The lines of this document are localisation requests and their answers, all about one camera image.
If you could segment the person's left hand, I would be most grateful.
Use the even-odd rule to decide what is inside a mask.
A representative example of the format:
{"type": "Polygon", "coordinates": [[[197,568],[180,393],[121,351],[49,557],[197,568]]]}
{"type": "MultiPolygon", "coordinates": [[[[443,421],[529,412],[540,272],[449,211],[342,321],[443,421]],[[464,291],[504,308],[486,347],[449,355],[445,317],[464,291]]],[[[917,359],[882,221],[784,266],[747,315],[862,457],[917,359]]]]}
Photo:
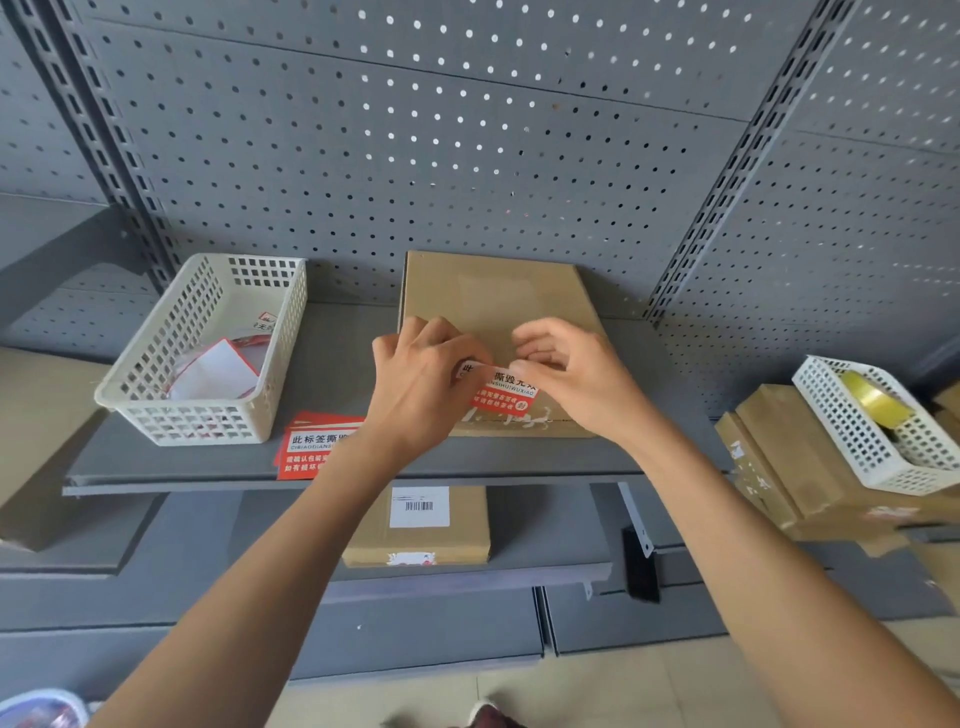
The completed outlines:
{"type": "Polygon", "coordinates": [[[444,317],[410,316],[396,334],[372,343],[375,385],[362,430],[400,467],[442,443],[471,407],[471,399],[449,399],[451,362],[494,360],[472,334],[444,317]]]}

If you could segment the stack of red label stickers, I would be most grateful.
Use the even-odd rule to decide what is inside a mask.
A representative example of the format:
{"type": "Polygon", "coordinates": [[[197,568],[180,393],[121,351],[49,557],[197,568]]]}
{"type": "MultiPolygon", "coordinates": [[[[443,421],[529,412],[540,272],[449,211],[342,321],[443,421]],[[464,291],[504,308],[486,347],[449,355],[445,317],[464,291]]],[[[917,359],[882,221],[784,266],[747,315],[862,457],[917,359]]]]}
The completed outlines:
{"type": "Polygon", "coordinates": [[[278,481],[313,480],[334,446],[357,431],[365,417],[301,410],[284,429],[273,459],[278,481]]]}

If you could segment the flat brown cardboard box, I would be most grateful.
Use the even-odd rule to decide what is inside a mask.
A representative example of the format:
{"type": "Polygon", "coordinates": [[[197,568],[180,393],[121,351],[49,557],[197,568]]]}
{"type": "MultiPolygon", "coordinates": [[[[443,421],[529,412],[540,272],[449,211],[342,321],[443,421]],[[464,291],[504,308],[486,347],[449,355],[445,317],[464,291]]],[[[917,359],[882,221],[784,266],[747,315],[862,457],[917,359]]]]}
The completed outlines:
{"type": "MultiPolygon", "coordinates": [[[[585,331],[604,334],[574,265],[410,250],[406,254],[397,325],[409,316],[443,317],[462,334],[481,341],[497,368],[516,359],[513,331],[543,318],[558,318],[585,331]]],[[[548,394],[539,392],[533,424],[491,421],[463,423],[457,437],[573,438],[593,435],[548,394]]]]}

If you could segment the red and white label sticker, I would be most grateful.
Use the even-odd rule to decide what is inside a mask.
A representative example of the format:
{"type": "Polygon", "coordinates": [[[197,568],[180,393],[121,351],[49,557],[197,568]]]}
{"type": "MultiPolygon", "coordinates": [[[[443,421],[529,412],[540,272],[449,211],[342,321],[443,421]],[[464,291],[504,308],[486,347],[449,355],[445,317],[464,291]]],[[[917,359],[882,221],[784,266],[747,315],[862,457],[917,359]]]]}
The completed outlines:
{"type": "Polygon", "coordinates": [[[461,422],[500,425],[533,425],[532,412],[540,389],[516,377],[510,370],[493,367],[490,378],[474,394],[461,422]]]}

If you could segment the plain brown cardboard box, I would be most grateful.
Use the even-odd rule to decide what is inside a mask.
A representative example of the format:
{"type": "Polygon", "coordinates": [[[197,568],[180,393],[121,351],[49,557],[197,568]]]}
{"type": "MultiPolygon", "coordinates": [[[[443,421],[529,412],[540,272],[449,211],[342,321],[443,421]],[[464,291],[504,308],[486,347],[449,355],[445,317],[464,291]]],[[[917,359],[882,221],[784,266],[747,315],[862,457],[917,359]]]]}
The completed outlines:
{"type": "Polygon", "coordinates": [[[0,346],[0,549],[41,552],[77,518],[63,488],[107,413],[109,366],[0,346]]]}

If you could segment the person's right forearm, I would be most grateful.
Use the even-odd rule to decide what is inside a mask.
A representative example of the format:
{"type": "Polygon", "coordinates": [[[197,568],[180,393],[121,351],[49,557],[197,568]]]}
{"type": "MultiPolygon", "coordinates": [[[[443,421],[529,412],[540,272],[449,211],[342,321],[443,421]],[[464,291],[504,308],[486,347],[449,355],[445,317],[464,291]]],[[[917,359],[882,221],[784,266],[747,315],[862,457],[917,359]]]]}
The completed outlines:
{"type": "Polygon", "coordinates": [[[960,728],[960,698],[681,433],[622,437],[726,629],[798,728],[960,728]]]}

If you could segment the cardboard box with barcode label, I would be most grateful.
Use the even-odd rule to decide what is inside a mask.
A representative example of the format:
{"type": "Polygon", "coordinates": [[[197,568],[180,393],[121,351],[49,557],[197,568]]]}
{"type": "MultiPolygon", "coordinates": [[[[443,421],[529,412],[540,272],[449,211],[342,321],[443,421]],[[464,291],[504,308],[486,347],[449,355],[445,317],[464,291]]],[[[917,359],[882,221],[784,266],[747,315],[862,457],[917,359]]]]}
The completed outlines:
{"type": "Polygon", "coordinates": [[[485,486],[388,487],[342,553],[348,568],[473,566],[489,561],[485,486]]]}

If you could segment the grey slotted shelf upright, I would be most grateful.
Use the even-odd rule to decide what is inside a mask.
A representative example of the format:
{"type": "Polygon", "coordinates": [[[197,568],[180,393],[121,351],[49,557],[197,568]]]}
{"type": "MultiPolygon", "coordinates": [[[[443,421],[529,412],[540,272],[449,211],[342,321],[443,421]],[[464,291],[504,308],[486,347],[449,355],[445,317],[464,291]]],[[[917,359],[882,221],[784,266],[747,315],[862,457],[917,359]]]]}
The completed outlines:
{"type": "Polygon", "coordinates": [[[80,9],[87,0],[0,0],[20,43],[78,142],[108,202],[133,229],[150,282],[162,293],[179,261],[158,224],[155,199],[142,158],[94,47],[80,9]]]}
{"type": "Polygon", "coordinates": [[[648,297],[643,321],[657,327],[709,249],[771,148],[785,130],[822,61],[834,49],[862,0],[817,0],[796,42],[681,237],[648,297]]]}

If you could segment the small white mesh basket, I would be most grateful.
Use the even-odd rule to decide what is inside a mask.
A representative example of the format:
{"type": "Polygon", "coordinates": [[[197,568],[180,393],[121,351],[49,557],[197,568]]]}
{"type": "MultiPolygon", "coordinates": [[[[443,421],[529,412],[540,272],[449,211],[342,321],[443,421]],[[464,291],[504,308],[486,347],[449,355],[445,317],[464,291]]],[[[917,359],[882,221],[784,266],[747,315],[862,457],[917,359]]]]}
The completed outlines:
{"type": "Polygon", "coordinates": [[[792,382],[865,487],[930,496],[960,485],[960,443],[888,371],[808,355],[792,382]],[[914,416],[894,431],[877,425],[840,380],[846,370],[911,407],[914,416]]]}

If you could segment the stacked brown cardboard boxes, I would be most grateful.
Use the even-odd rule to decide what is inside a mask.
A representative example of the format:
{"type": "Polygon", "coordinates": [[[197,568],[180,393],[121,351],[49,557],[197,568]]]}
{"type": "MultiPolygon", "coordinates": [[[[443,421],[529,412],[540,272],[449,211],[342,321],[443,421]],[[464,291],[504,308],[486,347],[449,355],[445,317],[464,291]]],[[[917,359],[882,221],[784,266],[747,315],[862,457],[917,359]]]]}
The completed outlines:
{"type": "Polygon", "coordinates": [[[960,486],[917,496],[864,487],[793,385],[761,384],[715,429],[736,489],[797,542],[856,542],[871,557],[912,528],[960,528],[960,486]]]}

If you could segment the person's right hand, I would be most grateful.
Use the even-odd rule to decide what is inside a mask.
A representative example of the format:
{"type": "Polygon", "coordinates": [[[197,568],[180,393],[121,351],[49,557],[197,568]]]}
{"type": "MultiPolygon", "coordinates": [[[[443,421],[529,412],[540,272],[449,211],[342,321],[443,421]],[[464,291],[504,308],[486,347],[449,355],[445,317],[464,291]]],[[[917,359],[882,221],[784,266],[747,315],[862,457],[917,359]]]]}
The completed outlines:
{"type": "Polygon", "coordinates": [[[642,393],[604,334],[559,318],[543,318],[519,325],[511,340],[517,358],[509,368],[517,378],[520,355],[534,351],[569,353],[569,383],[532,385],[583,429],[631,454],[640,451],[643,436],[666,431],[665,416],[642,393]]]}

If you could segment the white plastic mesh basket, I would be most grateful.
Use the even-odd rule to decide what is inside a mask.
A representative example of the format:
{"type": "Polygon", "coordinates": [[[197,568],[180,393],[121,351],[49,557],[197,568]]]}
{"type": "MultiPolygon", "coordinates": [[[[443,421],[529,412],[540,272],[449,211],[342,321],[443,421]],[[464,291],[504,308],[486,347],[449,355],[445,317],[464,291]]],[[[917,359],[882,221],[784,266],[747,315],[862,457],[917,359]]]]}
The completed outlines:
{"type": "Polygon", "coordinates": [[[197,253],[123,349],[94,392],[97,405],[124,417],[161,447],[246,445],[269,438],[306,309],[306,260],[197,253]],[[277,316],[265,366],[238,399],[164,398],[178,355],[207,334],[247,316],[277,316]]]}

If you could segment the grey metal shelf bracket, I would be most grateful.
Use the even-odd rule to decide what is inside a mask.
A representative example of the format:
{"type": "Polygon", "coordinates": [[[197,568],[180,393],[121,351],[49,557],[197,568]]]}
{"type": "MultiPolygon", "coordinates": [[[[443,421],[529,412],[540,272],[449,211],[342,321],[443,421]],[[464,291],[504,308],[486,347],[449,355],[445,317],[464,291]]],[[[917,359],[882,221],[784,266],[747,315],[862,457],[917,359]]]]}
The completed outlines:
{"type": "Polygon", "coordinates": [[[645,559],[649,559],[653,555],[655,548],[646,531],[641,511],[636,500],[634,499],[632,486],[627,481],[618,481],[617,486],[623,503],[626,506],[627,512],[630,516],[630,522],[642,550],[643,557],[645,559]]]}

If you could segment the grey metal shelf board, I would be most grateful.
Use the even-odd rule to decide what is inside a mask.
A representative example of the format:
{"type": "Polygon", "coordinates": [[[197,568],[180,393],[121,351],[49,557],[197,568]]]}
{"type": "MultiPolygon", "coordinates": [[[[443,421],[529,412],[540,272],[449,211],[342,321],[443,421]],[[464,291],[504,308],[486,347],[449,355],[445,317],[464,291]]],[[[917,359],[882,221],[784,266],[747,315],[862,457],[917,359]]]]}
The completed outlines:
{"type": "MultiPolygon", "coordinates": [[[[308,303],[267,443],[157,446],[125,418],[109,415],[69,468],[72,497],[245,490],[284,490],[274,458],[282,433],[303,410],[364,415],[376,373],[372,342],[397,328],[397,310],[373,305],[308,303]]],[[[647,397],[721,471],[733,461],[691,384],[671,363],[648,321],[603,318],[618,356],[647,397]]],[[[455,437],[414,461],[398,484],[446,486],[636,483],[642,469],[600,438],[455,437]]]]}
{"type": "MultiPolygon", "coordinates": [[[[62,605],[91,616],[76,623],[137,622],[119,612],[179,613],[195,601],[296,498],[295,491],[196,492],[167,496],[117,575],[0,577],[4,629],[67,624],[62,605]]],[[[487,490],[491,552],[481,565],[338,565],[325,603],[425,598],[571,585],[611,575],[613,559],[588,488],[534,485],[487,490]]]]}

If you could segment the grey perforated back panel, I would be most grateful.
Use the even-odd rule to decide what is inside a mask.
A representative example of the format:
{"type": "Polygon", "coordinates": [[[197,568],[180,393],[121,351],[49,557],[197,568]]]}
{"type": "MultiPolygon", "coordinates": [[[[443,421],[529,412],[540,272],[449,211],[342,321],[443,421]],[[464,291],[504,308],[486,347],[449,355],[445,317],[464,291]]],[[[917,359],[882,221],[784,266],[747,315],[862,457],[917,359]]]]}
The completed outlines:
{"type": "Polygon", "coordinates": [[[0,346],[111,362],[160,294],[0,8],[0,346]]]}
{"type": "Polygon", "coordinates": [[[817,0],[75,0],[176,262],[576,264],[638,317],[817,0]]]}
{"type": "Polygon", "coordinates": [[[960,0],[853,0],[657,327],[708,418],[807,355],[960,378],[960,0]]]}

